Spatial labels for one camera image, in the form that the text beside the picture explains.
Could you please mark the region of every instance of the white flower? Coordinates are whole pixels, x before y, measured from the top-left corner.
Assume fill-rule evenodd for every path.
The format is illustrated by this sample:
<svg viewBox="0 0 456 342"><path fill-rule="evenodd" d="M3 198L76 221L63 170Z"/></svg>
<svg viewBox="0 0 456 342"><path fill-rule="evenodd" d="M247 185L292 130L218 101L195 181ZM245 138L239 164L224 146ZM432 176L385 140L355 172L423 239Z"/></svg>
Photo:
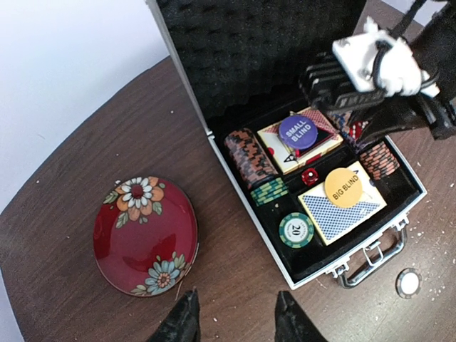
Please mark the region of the white flower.
<svg viewBox="0 0 456 342"><path fill-rule="evenodd" d="M149 287L147 292L151 294L161 294L171 289L176 284L176 278L180 275L180 270L175 268L174 262L162 261L160 265L154 262L153 269L149 269L150 278L145 280Z"/></svg>
<svg viewBox="0 0 456 342"><path fill-rule="evenodd" d="M138 209L141 206L145 207L147 200L152 198L152 187L149 185L148 178L133 178L125 182L120 188L125 192L122 201L128 202L129 208L133 206L136 206Z"/></svg>

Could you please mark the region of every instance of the purple button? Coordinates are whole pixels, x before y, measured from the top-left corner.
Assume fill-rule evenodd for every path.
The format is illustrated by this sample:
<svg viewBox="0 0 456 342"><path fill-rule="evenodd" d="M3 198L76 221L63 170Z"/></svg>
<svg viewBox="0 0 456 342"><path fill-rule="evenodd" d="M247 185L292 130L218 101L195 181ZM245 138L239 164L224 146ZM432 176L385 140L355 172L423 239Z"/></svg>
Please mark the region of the purple button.
<svg viewBox="0 0 456 342"><path fill-rule="evenodd" d="M282 141L295 150L311 147L318 135L318 130L311 119L300 115L287 117L279 127Z"/></svg>

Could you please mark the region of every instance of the brown table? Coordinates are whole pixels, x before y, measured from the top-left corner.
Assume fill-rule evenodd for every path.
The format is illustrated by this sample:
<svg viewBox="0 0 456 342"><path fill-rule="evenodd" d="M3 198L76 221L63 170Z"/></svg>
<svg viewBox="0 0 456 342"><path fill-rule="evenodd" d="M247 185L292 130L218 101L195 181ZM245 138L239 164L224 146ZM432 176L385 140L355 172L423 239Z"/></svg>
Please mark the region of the brown table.
<svg viewBox="0 0 456 342"><path fill-rule="evenodd" d="M358 288L321 276L293 292L330 341L456 341L456 140L435 142L426 130L394 140L430 194L410 213L405 251ZM177 288L126 296L103 279L92 251L105 194L116 180L149 174L174 180L195 206L200 251L180 291L199 290L202 340L273 341L276 294L286 283L170 59L85 121L1 215L1 268L26 341L144 341L164 319ZM412 266L423 288L404 300L395 278Z"/></svg>

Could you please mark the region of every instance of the flower pattern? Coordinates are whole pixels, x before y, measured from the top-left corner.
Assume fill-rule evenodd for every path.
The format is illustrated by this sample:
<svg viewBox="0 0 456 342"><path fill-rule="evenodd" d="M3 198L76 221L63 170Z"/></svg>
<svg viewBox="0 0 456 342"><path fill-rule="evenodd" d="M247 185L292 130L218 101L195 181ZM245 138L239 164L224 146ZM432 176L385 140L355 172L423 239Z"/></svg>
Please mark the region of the flower pattern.
<svg viewBox="0 0 456 342"><path fill-rule="evenodd" d="M160 201L165 196L165 184L157 177L136 177L119 185L105 198L104 204L113 204L121 211L115 227L121 228L130 221L146 223L152 212L162 214Z"/></svg>
<svg viewBox="0 0 456 342"><path fill-rule="evenodd" d="M177 253L172 253L172 261L163 260L157 256L157 261L147 272L149 278L144 280L145 285L137 285L131 293L136 296L154 296L171 289L184 275L185 256L182 254L177 257Z"/></svg>

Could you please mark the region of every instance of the open case lid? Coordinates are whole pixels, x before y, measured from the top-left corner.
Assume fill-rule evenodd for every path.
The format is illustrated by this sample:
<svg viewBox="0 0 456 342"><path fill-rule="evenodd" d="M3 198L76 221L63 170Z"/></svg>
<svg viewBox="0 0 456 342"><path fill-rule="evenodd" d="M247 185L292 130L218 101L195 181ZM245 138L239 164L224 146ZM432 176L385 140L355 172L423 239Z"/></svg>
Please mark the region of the open case lid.
<svg viewBox="0 0 456 342"><path fill-rule="evenodd" d="M350 36L366 0L147 0L206 132L206 120L292 85Z"/></svg>

